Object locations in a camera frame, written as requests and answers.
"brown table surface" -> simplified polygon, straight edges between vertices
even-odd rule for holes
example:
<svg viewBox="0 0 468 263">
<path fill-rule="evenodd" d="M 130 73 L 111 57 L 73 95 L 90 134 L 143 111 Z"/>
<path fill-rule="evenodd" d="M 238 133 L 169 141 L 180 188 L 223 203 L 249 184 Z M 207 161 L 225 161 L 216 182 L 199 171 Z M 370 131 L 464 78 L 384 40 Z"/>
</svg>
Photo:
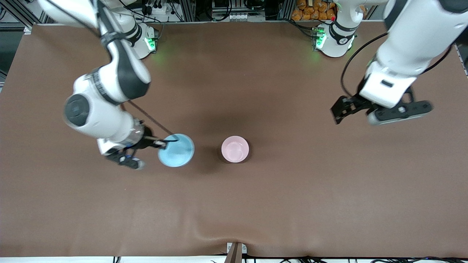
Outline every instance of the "brown table surface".
<svg viewBox="0 0 468 263">
<path fill-rule="evenodd" d="M 382 32 L 363 23 L 352 51 Z M 350 89 L 380 43 L 353 61 Z M 196 153 L 168 168 L 142 150 L 147 167 L 135 171 L 62 118 L 74 80 L 108 62 L 98 39 L 35 26 L 0 94 L 0 255 L 210 255 L 241 241 L 253 256 L 468 257 L 459 58 L 415 83 L 435 105 L 424 118 L 374 127 L 361 112 L 337 126 L 329 109 L 350 55 L 312 52 L 287 23 L 167 26 L 135 102 L 188 134 Z M 218 159 L 231 135 L 250 141 L 246 163 Z"/>
</svg>

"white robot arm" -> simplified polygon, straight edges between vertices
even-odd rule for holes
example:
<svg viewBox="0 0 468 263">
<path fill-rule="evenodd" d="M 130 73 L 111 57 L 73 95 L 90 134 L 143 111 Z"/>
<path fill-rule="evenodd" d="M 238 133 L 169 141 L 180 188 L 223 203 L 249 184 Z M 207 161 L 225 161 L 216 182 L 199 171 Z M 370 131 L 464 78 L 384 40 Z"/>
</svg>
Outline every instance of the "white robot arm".
<svg viewBox="0 0 468 263">
<path fill-rule="evenodd" d="M 352 97 L 332 107 L 336 124 L 349 114 L 369 109 L 371 124 L 421 117 L 432 110 L 416 102 L 411 85 L 466 30 L 468 0 L 391 0 L 384 12 L 388 38 L 369 63 Z M 405 93 L 409 102 L 403 102 Z"/>
<path fill-rule="evenodd" d="M 121 1 L 126 5 L 135 2 L 135 0 Z M 63 9 L 87 26 L 97 28 L 93 0 L 38 0 L 38 2 L 43 10 L 59 23 L 81 27 L 73 17 L 60 10 Z M 139 59 L 156 52 L 157 30 L 144 23 L 137 23 L 133 14 L 123 7 L 120 0 L 102 0 L 102 3 L 106 6 L 108 12 L 114 16 L 122 29 L 122 33 L 125 34 L 125 39 L 131 43 L 131 48 L 136 52 Z"/>
<path fill-rule="evenodd" d="M 338 6 L 336 19 L 332 23 L 323 23 L 319 28 L 324 34 L 316 43 L 317 50 L 325 55 L 338 58 L 351 48 L 354 33 L 361 23 L 364 13 L 361 5 L 381 5 L 388 0 L 333 0 Z"/>
<path fill-rule="evenodd" d="M 111 62 L 75 81 L 74 93 L 65 103 L 65 120 L 73 129 L 96 138 L 101 154 L 108 159 L 140 169 L 144 163 L 134 154 L 127 155 L 126 150 L 165 148 L 167 141 L 155 138 L 151 129 L 122 110 L 120 104 L 145 95 L 151 77 L 114 14 L 100 1 L 96 4 L 92 12 L 98 14 L 96 26 Z"/>
</svg>

